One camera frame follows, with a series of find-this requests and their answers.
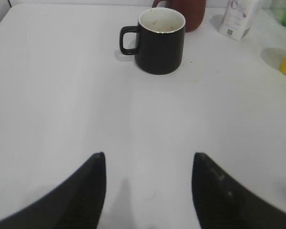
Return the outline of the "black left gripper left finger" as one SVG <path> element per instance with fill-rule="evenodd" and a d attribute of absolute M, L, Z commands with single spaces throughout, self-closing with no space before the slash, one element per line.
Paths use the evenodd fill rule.
<path fill-rule="evenodd" d="M 95 229 L 105 194 L 106 161 L 99 152 L 47 195 L 0 220 L 0 229 Z"/>

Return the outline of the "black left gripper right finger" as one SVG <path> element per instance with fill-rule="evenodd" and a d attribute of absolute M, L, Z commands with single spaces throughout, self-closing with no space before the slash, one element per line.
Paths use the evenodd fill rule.
<path fill-rule="evenodd" d="M 205 153 L 194 155 L 192 196 L 203 229 L 286 229 L 286 213 L 242 186 Z"/>

